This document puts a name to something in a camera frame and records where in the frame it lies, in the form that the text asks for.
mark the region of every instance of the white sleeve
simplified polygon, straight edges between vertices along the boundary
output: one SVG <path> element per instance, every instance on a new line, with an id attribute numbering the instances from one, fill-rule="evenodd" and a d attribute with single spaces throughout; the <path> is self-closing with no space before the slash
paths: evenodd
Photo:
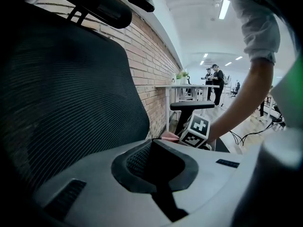
<path id="1" fill-rule="evenodd" d="M 242 22 L 242 33 L 250 60 L 265 58 L 275 63 L 280 31 L 274 13 L 252 0 L 229 0 Z"/>

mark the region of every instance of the black cable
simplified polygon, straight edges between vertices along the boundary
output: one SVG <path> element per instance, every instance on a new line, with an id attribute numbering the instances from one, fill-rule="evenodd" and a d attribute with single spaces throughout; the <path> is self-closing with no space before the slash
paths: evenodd
<path id="1" fill-rule="evenodd" d="M 236 133 L 230 131 L 230 133 L 232 134 L 233 138 L 235 139 L 235 142 L 237 145 L 239 145 L 239 141 L 238 141 L 238 138 L 236 136 L 239 137 L 239 139 L 241 139 L 241 137 L 239 135 L 237 135 Z"/>
<path id="2" fill-rule="evenodd" d="M 232 136 L 233 136 L 233 138 L 234 138 L 234 140 L 235 140 L 235 143 L 236 143 L 237 145 L 239 145 L 239 144 L 241 143 L 241 141 L 242 141 L 242 146 L 244 146 L 244 141 L 246 140 L 246 138 L 247 138 L 249 135 L 260 134 L 260 133 L 262 133 L 262 132 L 264 132 L 264 131 L 266 131 L 266 130 L 272 128 L 274 125 L 277 125 L 277 124 L 279 124 L 279 123 L 282 123 L 283 121 L 274 124 L 275 122 L 280 121 L 280 120 L 282 120 L 282 119 L 283 119 L 283 117 L 277 118 L 277 119 L 273 120 L 273 121 L 272 121 L 264 130 L 259 131 L 259 132 L 254 132 L 254 133 L 247 134 L 247 135 L 245 135 L 243 138 L 241 138 L 239 135 L 237 135 L 236 133 L 234 133 L 234 132 L 232 132 L 232 131 L 230 131 L 230 133 L 232 134 Z"/>
<path id="3" fill-rule="evenodd" d="M 234 138 L 234 140 L 235 140 L 236 144 L 239 144 L 238 139 L 235 137 L 235 135 L 234 135 L 234 134 L 232 134 L 232 136 L 233 136 L 233 138 Z"/>
<path id="4" fill-rule="evenodd" d="M 255 135 L 255 134 L 263 133 L 264 131 L 269 130 L 270 128 L 274 127 L 275 125 L 280 124 L 281 122 L 271 125 L 272 123 L 270 123 L 269 126 L 267 126 L 264 130 L 262 130 L 262 131 L 260 131 L 260 132 L 254 132 L 254 133 L 250 133 L 250 134 L 245 135 L 245 136 L 241 139 L 241 141 L 243 142 L 243 143 L 242 143 L 242 146 L 244 146 L 244 142 L 245 142 L 246 138 L 247 138 L 249 135 Z"/>

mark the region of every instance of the table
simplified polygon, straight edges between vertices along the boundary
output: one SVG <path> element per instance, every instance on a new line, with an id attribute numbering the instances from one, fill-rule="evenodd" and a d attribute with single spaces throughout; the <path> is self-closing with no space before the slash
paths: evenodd
<path id="1" fill-rule="evenodd" d="M 165 88 L 165 97 L 166 97 L 166 131 L 169 131 L 169 91 L 171 89 L 177 90 L 177 95 L 179 95 L 180 89 L 182 88 L 190 88 L 193 92 L 193 99 L 194 101 L 197 100 L 197 90 L 202 89 L 203 90 L 203 101 L 207 101 L 207 92 L 209 87 L 219 88 L 219 86 L 215 85 L 163 85 L 163 86 L 156 86 L 156 88 Z"/>

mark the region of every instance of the fluorescent light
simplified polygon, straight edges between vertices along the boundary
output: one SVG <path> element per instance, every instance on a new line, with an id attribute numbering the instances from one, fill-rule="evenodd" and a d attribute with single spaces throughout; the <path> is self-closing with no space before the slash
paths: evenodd
<path id="1" fill-rule="evenodd" d="M 227 9 L 229 7 L 229 4 L 230 4 L 230 1 L 223 0 L 223 4 L 222 4 L 222 7 L 221 7 L 221 12 L 220 12 L 220 15 L 219 15 L 219 19 L 224 19 L 225 18 L 225 15 L 227 13 Z"/>

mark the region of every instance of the human arm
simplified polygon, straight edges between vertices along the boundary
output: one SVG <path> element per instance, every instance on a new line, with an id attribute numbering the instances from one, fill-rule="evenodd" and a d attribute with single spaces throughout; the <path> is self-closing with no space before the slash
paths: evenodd
<path id="1" fill-rule="evenodd" d="M 207 74 L 205 75 L 205 77 L 203 77 L 203 78 L 201 78 L 202 80 L 208 80 L 208 78 L 207 78 Z"/>
<path id="2" fill-rule="evenodd" d="M 275 52 L 280 45 L 278 24 L 270 9 L 250 0 L 230 1 L 242 22 L 244 52 L 251 66 L 232 105 L 211 125 L 209 142 L 239 125 L 262 103 L 271 87 Z"/>
<path id="3" fill-rule="evenodd" d="M 214 80 L 222 80 L 224 77 L 224 74 L 223 72 L 220 70 L 217 72 L 217 76 L 216 77 L 213 77 Z"/>
<path id="4" fill-rule="evenodd" d="M 212 142 L 247 119 L 269 92 L 273 78 L 273 64 L 265 59 L 252 61 L 251 68 L 237 97 L 210 128 L 208 141 Z"/>

